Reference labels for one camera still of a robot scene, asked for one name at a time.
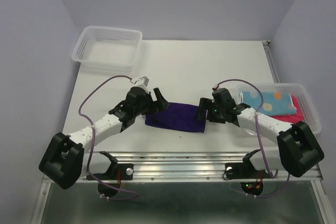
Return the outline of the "purple towel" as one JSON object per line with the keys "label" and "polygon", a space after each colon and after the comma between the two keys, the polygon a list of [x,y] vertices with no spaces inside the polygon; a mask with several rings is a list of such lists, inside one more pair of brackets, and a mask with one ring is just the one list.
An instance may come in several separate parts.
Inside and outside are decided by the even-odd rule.
{"label": "purple towel", "polygon": [[170,103],[166,110],[145,116],[147,126],[191,133],[204,133],[205,119],[197,118],[198,106]]}

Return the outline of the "light blue towel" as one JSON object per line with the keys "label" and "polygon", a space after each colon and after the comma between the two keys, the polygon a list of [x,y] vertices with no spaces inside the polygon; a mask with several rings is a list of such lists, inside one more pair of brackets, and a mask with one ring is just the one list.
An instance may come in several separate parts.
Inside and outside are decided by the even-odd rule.
{"label": "light blue towel", "polygon": [[[262,92],[264,102],[259,112],[267,116],[294,115],[297,112],[292,97],[285,92]],[[261,104],[261,96],[257,91],[241,91],[239,98],[244,104],[257,110]]]}

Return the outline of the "pink towel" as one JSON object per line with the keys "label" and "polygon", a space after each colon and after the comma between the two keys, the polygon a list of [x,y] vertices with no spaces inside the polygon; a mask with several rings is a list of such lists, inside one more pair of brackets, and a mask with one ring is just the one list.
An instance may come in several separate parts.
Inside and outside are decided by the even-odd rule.
{"label": "pink towel", "polygon": [[297,123],[300,121],[304,121],[305,118],[302,114],[297,98],[294,95],[292,95],[291,98],[292,98],[292,104],[296,108],[296,114],[277,115],[277,116],[271,116],[271,117],[274,119],[284,121],[284,122],[289,122],[289,123]]}

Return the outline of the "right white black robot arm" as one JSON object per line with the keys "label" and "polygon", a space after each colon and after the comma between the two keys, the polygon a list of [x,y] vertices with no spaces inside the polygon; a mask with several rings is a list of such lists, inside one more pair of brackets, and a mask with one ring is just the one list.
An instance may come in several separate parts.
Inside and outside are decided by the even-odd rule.
{"label": "right white black robot arm", "polygon": [[226,164],[228,179],[250,178],[265,170],[285,170],[301,177],[324,159],[324,152],[307,123],[283,122],[257,112],[248,104],[237,104],[226,88],[214,90],[212,96],[200,98],[198,120],[231,123],[277,144],[273,150],[260,147],[246,154],[240,163]]}

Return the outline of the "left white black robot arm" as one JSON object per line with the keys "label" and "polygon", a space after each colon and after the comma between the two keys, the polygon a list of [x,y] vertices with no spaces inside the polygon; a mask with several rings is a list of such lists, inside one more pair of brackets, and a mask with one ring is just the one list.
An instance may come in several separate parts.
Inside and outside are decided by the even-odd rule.
{"label": "left white black robot arm", "polygon": [[55,134],[40,161],[38,169],[62,189],[70,188],[83,176],[84,155],[107,138],[134,124],[139,115],[164,111],[169,102],[159,88],[153,89],[156,100],[145,88],[132,87],[125,99],[95,123],[74,133]]}

